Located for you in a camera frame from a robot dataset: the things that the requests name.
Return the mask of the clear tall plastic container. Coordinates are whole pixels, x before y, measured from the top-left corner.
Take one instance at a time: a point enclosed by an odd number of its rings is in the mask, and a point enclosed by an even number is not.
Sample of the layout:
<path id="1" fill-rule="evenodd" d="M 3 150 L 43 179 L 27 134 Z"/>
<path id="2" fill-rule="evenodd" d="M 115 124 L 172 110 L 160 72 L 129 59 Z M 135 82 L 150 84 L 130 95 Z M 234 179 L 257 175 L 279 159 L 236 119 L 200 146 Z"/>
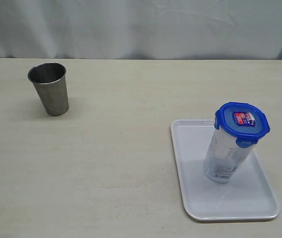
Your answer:
<path id="1" fill-rule="evenodd" d="M 228 183 L 257 144 L 215 129 L 203 162 L 205 175 L 217 183 Z"/>

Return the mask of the stainless steel cup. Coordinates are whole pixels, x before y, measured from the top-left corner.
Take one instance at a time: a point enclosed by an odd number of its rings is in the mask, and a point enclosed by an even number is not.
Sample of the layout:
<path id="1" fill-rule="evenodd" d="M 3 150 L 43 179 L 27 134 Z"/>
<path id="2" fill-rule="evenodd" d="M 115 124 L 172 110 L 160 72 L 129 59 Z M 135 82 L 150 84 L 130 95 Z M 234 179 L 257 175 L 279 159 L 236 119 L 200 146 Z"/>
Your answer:
<path id="1" fill-rule="evenodd" d="M 43 63 L 32 67 L 28 79 L 50 116 L 60 116 L 69 109 L 66 86 L 66 68 L 57 62 Z"/>

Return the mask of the blue plastic snap lid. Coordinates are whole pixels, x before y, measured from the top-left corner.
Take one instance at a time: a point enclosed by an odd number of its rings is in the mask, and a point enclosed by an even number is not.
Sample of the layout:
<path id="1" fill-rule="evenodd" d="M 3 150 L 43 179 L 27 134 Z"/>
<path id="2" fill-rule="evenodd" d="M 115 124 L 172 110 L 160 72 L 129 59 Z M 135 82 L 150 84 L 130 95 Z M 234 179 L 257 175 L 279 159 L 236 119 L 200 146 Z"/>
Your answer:
<path id="1" fill-rule="evenodd" d="M 235 138 L 240 148 L 251 147 L 270 132 L 265 114 L 248 103 L 228 102 L 215 113 L 215 129 Z"/>

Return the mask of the white rectangular plastic tray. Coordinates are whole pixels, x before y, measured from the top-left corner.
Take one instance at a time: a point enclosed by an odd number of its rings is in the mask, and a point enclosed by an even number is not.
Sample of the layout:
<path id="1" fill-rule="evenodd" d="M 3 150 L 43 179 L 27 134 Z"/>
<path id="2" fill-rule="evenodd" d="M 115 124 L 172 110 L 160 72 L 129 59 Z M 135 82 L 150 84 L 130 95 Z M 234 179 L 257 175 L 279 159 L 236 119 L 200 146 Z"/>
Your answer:
<path id="1" fill-rule="evenodd" d="M 195 220 L 272 220 L 281 208 L 256 151 L 252 151 L 229 183 L 216 183 L 203 170 L 214 122 L 177 119 L 170 125 L 184 210 Z"/>

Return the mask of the white backdrop curtain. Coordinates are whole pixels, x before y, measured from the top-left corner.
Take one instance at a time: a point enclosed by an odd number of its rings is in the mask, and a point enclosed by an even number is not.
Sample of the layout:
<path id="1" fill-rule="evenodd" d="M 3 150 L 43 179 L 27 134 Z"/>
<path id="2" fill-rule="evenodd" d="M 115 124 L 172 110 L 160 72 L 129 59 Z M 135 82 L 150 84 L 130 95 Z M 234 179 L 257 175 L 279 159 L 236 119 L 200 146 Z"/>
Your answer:
<path id="1" fill-rule="evenodd" d="M 282 0 L 0 0 L 0 58 L 282 60 Z"/>

